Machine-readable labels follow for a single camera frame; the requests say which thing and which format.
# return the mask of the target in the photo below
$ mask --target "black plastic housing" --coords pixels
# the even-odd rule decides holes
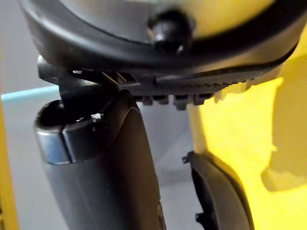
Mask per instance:
[[[69,229],[165,229],[147,135],[131,95],[120,92],[103,121],[72,122],[58,105],[42,109],[35,130]]]

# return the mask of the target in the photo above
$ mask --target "gray wall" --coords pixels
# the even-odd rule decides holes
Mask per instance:
[[[1,93],[46,86],[37,77],[34,48],[17,0],[0,0]]]

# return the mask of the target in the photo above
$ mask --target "yellow surface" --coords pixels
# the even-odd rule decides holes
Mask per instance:
[[[278,78],[190,109],[194,148],[244,189],[255,230],[307,230],[307,31]]]
[[[188,0],[186,11],[197,19],[196,36],[211,36],[241,25],[275,0]]]
[[[15,199],[12,188],[11,170],[6,150],[5,131],[0,100],[0,203],[2,205],[4,226],[6,230],[18,230]]]

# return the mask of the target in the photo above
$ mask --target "black knob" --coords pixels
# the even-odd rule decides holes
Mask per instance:
[[[180,11],[167,11],[148,23],[154,47],[166,53],[187,52],[192,43],[193,22]]]

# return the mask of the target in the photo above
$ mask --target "light blue edge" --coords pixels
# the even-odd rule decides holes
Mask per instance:
[[[1,101],[3,103],[7,102],[15,102],[19,100],[23,100],[29,97],[42,96],[49,93],[56,93],[59,91],[59,87],[57,85],[30,89],[30,90],[22,90],[17,92],[10,92],[1,95]]]

